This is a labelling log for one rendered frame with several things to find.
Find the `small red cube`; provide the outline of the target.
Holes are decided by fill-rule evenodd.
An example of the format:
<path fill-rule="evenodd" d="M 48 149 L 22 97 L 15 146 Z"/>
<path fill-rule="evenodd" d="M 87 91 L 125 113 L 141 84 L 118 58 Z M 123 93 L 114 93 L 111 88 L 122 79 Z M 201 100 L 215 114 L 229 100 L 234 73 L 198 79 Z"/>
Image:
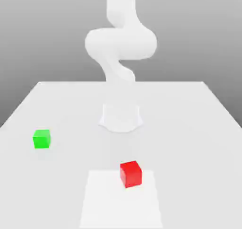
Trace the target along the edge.
<path fill-rule="evenodd" d="M 142 184 L 142 170 L 137 161 L 120 164 L 120 177 L 125 188 Z"/>

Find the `small green cube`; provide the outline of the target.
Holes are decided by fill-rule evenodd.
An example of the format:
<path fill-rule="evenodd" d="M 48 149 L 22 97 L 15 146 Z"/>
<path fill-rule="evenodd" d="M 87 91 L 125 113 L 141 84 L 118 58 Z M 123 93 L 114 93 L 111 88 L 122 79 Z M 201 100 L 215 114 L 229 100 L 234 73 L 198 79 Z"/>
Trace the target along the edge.
<path fill-rule="evenodd" d="M 37 129 L 33 134 L 35 149 L 48 149 L 51 144 L 51 133 L 49 129 Z"/>

